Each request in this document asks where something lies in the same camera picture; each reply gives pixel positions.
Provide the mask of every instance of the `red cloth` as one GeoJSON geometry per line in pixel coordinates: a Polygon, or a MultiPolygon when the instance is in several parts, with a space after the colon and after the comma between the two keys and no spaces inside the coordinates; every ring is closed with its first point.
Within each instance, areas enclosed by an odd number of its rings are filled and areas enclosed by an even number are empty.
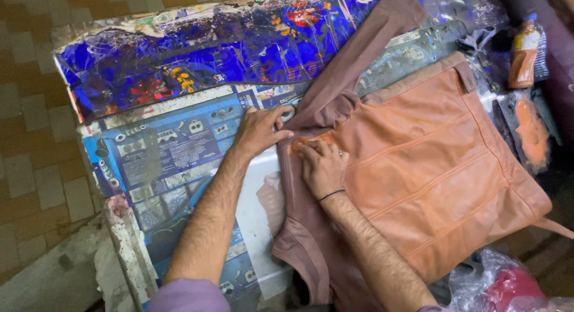
{"type": "Polygon", "coordinates": [[[484,305],[489,312],[504,312],[510,301],[518,296],[545,297],[527,271],[511,265],[508,269],[500,270],[494,284],[484,291],[484,305]]]}

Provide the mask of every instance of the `brown leather jacket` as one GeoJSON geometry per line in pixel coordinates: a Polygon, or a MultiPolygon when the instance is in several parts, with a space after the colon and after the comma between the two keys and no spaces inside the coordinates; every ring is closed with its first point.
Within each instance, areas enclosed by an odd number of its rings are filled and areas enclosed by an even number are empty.
{"type": "MultiPolygon", "coordinates": [[[[362,100],[353,94],[388,40],[424,19],[416,0],[381,0],[284,129],[335,142],[350,154],[346,190],[353,204],[422,279],[434,281],[489,242],[537,222],[556,226],[540,220],[550,200],[492,124],[463,54],[362,100]]],[[[337,226],[302,180],[291,141],[278,144],[288,217],[272,254],[300,276],[301,304],[381,310],[337,226]]]]}

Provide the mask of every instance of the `black wristband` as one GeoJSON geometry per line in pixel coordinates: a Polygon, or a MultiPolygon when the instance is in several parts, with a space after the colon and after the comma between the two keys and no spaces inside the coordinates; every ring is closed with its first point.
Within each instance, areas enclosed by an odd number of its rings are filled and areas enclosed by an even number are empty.
{"type": "Polygon", "coordinates": [[[323,201],[324,199],[330,197],[331,195],[334,195],[334,194],[339,193],[339,192],[344,192],[344,191],[345,191],[345,189],[342,188],[341,190],[337,190],[337,191],[334,191],[333,193],[329,193],[329,194],[327,194],[326,196],[324,196],[322,199],[320,199],[319,202],[321,202],[321,201],[323,201]]]}

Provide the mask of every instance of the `hand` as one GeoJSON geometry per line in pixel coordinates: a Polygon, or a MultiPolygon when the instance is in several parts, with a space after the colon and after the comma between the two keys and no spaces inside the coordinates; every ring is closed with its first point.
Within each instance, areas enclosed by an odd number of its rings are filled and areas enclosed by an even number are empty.
{"type": "Polygon", "coordinates": [[[345,188],[345,169],[349,153],[341,152],[336,144],[322,140],[299,144],[303,159],[303,179],[317,200],[345,188]]]}
{"type": "Polygon", "coordinates": [[[289,106],[277,106],[273,110],[257,110],[253,106],[249,107],[243,115],[232,147],[251,160],[278,141],[293,137],[294,133],[290,130],[273,133],[273,124],[277,129],[283,127],[281,114],[292,110],[293,108],[289,106]]]}

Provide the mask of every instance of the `hairy forearm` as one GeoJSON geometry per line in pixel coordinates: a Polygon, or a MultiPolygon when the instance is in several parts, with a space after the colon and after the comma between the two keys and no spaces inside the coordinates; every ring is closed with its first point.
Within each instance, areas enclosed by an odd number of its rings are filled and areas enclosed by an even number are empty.
{"type": "Polygon", "coordinates": [[[229,149],[181,235],[164,284],[187,278],[209,279],[219,285],[233,232],[235,209],[249,162],[249,158],[233,147],[229,149]]]}
{"type": "Polygon", "coordinates": [[[437,304],[420,277],[345,194],[325,201],[330,201],[326,212],[351,246],[369,288],[389,311],[415,312],[437,304]]]}

